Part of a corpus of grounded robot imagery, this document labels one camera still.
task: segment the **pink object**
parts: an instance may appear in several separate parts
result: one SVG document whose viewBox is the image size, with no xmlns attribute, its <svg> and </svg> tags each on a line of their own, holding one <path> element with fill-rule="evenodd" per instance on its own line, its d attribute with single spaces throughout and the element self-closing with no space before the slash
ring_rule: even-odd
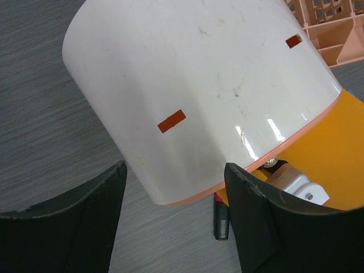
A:
<svg viewBox="0 0 364 273">
<path fill-rule="evenodd" d="M 216 193 L 215 193 L 215 200 L 217 202 L 223 202 L 222 198 L 219 195 L 217 195 Z"/>
<path fill-rule="evenodd" d="M 364 0 L 286 0 L 329 67 L 364 59 Z"/>
</svg>

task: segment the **gray wooden table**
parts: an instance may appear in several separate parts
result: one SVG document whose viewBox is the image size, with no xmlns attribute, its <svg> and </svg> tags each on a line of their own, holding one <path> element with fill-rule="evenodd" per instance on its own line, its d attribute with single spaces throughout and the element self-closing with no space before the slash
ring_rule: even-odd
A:
<svg viewBox="0 0 364 273">
<path fill-rule="evenodd" d="M 84 0 L 0 0 L 0 212 L 82 184 L 122 155 L 61 59 Z M 364 63 L 334 70 L 364 98 Z M 232 232 L 212 234 L 213 199 L 153 205 L 129 172 L 111 272 L 240 272 Z"/>
</svg>

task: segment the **scratch mark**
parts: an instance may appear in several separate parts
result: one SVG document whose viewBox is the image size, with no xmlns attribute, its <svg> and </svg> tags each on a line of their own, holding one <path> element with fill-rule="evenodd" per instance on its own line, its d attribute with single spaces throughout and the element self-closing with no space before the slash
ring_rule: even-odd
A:
<svg viewBox="0 0 364 273">
<path fill-rule="evenodd" d="M 210 34 L 210 33 L 207 33 L 206 31 L 204 31 L 201 27 L 198 27 L 198 30 L 200 31 L 200 33 L 201 34 L 203 34 L 203 35 L 206 35 L 206 36 L 212 36 L 212 34 Z"/>
<path fill-rule="evenodd" d="M 235 87 L 235 88 L 233 89 L 234 95 L 235 95 L 236 97 L 239 97 L 239 96 L 240 96 L 241 86 L 242 86 L 243 84 L 244 84 L 244 79 L 242 79 L 242 82 L 241 82 L 241 84 L 240 84 L 239 86 L 237 86 L 237 87 Z"/>
<path fill-rule="evenodd" d="M 85 68 L 85 70 L 86 70 L 87 74 L 89 74 L 89 73 L 90 73 L 90 72 L 89 72 L 89 69 L 87 68 L 87 65 L 86 65 L 85 59 L 83 59 L 83 58 L 82 58 L 82 63 L 83 63 L 83 65 L 84 65 L 84 68 Z"/>
<path fill-rule="evenodd" d="M 264 47 L 264 46 L 266 45 L 266 41 L 267 41 L 267 38 L 264 36 L 264 37 L 263 37 L 262 47 Z"/>
<path fill-rule="evenodd" d="M 242 110 L 242 111 L 240 111 L 240 114 L 241 114 L 241 116 L 243 116 L 243 118 L 247 121 L 248 119 L 246 118 L 246 114 L 245 114 L 245 112 Z"/>
<path fill-rule="evenodd" d="M 242 12 L 242 11 L 240 11 L 240 14 L 241 14 L 241 21 L 242 21 L 243 23 L 245 23 L 245 18 L 244 18 L 243 12 Z"/>
<path fill-rule="evenodd" d="M 279 198 L 284 202 L 284 203 L 286 203 L 286 201 L 284 200 L 284 198 L 283 198 L 283 195 L 282 195 L 282 191 L 279 191 Z"/>
<path fill-rule="evenodd" d="M 222 87 L 221 87 L 221 83 L 220 83 L 220 73 L 217 73 L 216 83 L 217 83 L 217 86 L 218 86 L 217 97 L 220 98 L 221 97 L 221 91 L 222 91 Z"/>
<path fill-rule="evenodd" d="M 254 185 L 250 180 L 246 180 L 250 184 L 250 188 L 261 197 L 265 197 L 265 195 L 260 191 L 259 187 L 257 185 Z"/>
<path fill-rule="evenodd" d="M 241 128 L 241 133 L 240 133 L 240 140 L 241 142 L 244 144 L 246 144 L 246 138 L 245 138 L 245 135 L 244 135 L 244 128 Z"/>
</svg>

